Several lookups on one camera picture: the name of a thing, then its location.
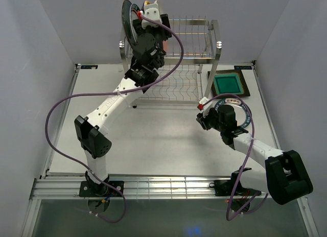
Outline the white plate navy lettered rim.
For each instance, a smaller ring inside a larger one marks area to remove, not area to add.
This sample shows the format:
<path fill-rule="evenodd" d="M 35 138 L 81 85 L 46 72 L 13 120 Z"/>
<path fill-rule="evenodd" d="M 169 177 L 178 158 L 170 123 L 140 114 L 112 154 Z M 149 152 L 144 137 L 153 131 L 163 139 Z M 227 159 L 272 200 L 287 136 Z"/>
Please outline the white plate navy lettered rim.
<path fill-rule="evenodd" d="M 251 110 L 249 107 L 244 105 L 239 99 L 236 98 L 224 98 L 220 99 L 215 105 L 214 108 L 218 111 L 218 108 L 223 105 L 229 105 L 233 107 L 236 114 L 237 125 L 243 129 L 246 129 L 250 124 L 250 115 Z"/>

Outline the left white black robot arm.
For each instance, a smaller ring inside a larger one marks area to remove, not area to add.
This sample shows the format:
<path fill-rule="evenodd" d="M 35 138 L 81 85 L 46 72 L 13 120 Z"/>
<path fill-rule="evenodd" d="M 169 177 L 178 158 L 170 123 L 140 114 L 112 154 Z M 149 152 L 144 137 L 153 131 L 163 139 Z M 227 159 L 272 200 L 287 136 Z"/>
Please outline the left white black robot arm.
<path fill-rule="evenodd" d="M 97 196 L 108 191 L 109 176 L 105 155 L 112 146 L 111 141 L 106 138 L 109 127 L 158 78 L 157 70 L 165 63 L 163 42 L 172 36 L 169 31 L 145 20 L 135 19 L 131 26 L 136 32 L 137 40 L 133 46 L 130 68 L 115 89 L 117 94 L 109 96 L 86 117 L 78 116 L 74 120 L 77 138 L 90 168 L 85 173 L 87 186 Z"/>

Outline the square bamboo-pattern tray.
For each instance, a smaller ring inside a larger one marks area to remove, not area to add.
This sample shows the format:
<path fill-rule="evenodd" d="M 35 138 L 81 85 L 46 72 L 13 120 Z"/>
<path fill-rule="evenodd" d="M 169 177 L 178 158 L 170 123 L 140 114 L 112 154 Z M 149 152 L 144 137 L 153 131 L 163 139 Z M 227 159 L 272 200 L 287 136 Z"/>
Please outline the square bamboo-pattern tray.
<path fill-rule="evenodd" d="M 155 0 L 154 2 L 144 1 L 143 7 L 144 8 L 147 8 L 147 7 L 159 7 L 159 1 L 158 0 Z"/>

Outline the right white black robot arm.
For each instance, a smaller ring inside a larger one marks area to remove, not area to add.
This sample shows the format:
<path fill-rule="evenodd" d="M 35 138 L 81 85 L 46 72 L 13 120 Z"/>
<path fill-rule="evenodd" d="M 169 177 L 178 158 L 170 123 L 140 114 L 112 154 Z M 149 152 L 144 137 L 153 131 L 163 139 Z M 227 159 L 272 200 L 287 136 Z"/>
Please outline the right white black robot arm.
<path fill-rule="evenodd" d="M 231 181 L 231 190 L 242 195 L 248 189 L 268 193 L 284 205 L 313 192 L 313 184 L 299 153 L 282 151 L 257 139 L 237 124 L 232 106 L 222 105 L 197 114 L 197 122 L 204 130 L 220 132 L 223 142 L 235 151 L 248 155 L 265 172 L 245 169 Z"/>

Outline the pink cream floral round plate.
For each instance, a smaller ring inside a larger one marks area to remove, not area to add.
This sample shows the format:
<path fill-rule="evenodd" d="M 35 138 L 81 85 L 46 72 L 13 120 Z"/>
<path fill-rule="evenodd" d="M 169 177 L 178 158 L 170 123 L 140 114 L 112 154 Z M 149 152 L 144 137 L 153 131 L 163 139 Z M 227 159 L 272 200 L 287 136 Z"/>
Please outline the pink cream floral round plate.
<path fill-rule="evenodd" d="M 167 53 L 168 52 L 168 41 L 167 40 L 165 40 L 165 41 L 163 41 L 163 50 Z"/>

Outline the white plate green red rim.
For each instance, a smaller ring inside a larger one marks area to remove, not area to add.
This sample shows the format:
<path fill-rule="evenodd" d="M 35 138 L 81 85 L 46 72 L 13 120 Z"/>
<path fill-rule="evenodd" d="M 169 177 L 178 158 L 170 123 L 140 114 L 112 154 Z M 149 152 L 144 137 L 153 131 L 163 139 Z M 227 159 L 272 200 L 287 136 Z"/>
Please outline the white plate green red rim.
<path fill-rule="evenodd" d="M 130 6 L 129 22 L 130 22 L 131 39 L 132 39 L 133 44 L 135 44 L 137 41 L 137 32 L 133 26 L 133 21 L 138 20 L 138 15 L 137 15 L 138 10 L 139 10 L 139 7 L 136 4 L 132 3 Z"/>

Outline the large dark teal round plate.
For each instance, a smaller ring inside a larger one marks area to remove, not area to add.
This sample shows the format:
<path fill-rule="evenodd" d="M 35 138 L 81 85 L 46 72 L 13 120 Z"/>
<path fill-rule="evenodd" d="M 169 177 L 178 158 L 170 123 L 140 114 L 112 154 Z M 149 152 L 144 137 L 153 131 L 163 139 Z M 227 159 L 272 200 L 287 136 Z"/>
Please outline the large dark teal round plate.
<path fill-rule="evenodd" d="M 130 32 L 130 6 L 132 2 L 130 0 L 124 0 L 122 5 L 122 24 L 125 33 L 125 37 L 130 44 L 132 51 L 135 51 L 135 46 L 132 47 L 131 45 L 131 32 Z"/>

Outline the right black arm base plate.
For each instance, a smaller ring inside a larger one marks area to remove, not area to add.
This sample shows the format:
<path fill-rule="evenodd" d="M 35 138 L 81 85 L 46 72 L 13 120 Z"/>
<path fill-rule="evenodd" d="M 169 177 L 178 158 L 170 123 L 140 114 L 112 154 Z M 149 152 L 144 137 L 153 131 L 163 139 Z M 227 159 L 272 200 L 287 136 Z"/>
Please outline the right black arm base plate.
<path fill-rule="evenodd" d="M 234 186 L 234 182 L 232 180 L 214 180 L 209 184 L 210 188 L 213 188 L 215 191 L 215 196 L 230 196 L 232 193 L 232 189 Z M 256 191 L 251 188 L 243 188 L 239 183 L 236 191 L 235 196 L 253 196 L 254 194 L 258 194 L 259 196 L 262 194 L 261 191 Z"/>

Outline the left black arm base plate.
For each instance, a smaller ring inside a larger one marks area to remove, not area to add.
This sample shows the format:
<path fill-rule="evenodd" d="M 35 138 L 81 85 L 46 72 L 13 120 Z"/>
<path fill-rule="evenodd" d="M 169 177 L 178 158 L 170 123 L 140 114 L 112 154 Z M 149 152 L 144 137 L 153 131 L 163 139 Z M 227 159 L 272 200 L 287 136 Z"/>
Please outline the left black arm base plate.
<path fill-rule="evenodd" d="M 124 191 L 124 181 L 108 181 L 109 185 L 119 190 L 121 193 Z M 82 181 L 79 189 L 79 197 L 121 197 L 121 194 L 116 190 L 105 186 L 103 184 L 96 184 L 93 182 Z"/>

